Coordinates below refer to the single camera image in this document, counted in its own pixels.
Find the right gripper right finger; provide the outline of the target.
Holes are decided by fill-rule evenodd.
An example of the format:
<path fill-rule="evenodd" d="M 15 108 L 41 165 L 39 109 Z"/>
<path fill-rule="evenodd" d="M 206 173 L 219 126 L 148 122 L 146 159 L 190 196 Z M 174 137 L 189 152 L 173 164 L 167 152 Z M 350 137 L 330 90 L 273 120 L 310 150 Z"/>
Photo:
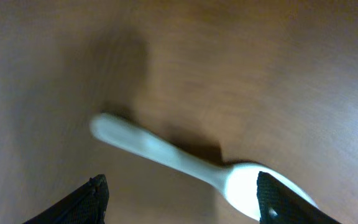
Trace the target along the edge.
<path fill-rule="evenodd" d="M 260 224 L 341 224 L 267 172 L 259 172 Z"/>

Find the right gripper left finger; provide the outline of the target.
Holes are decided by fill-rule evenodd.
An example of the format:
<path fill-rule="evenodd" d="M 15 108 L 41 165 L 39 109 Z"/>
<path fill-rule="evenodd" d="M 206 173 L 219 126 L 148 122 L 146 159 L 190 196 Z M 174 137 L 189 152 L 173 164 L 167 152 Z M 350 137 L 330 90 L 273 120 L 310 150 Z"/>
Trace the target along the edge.
<path fill-rule="evenodd" d="M 106 176 L 99 174 L 24 224 L 104 224 L 108 201 Z"/>

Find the white plastic spoon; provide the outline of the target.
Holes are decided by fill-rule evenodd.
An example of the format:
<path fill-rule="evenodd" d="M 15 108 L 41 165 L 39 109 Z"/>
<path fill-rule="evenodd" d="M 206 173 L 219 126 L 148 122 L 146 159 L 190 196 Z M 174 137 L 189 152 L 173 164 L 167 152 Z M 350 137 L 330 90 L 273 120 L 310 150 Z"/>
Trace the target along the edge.
<path fill-rule="evenodd" d="M 236 210 L 259 221 L 257 178 L 267 172 L 316 207 L 314 200 L 280 173 L 257 163 L 218 166 L 203 161 L 125 119 L 102 113 L 90 122 L 92 135 L 106 144 L 170 167 L 214 187 Z"/>

